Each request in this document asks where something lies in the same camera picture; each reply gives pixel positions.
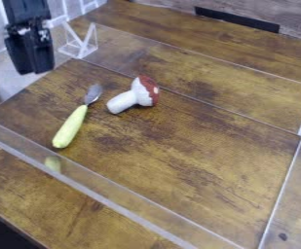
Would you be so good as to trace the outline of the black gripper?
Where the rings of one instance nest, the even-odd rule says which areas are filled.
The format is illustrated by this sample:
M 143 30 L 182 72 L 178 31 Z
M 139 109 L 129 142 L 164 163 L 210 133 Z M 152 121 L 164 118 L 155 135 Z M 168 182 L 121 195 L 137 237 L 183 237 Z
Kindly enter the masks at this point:
M 43 21 L 51 18 L 47 0 L 1 0 L 7 35 L 4 44 L 20 75 L 43 73 L 53 69 L 53 46 L 51 32 Z M 29 35 L 20 34 L 29 29 Z

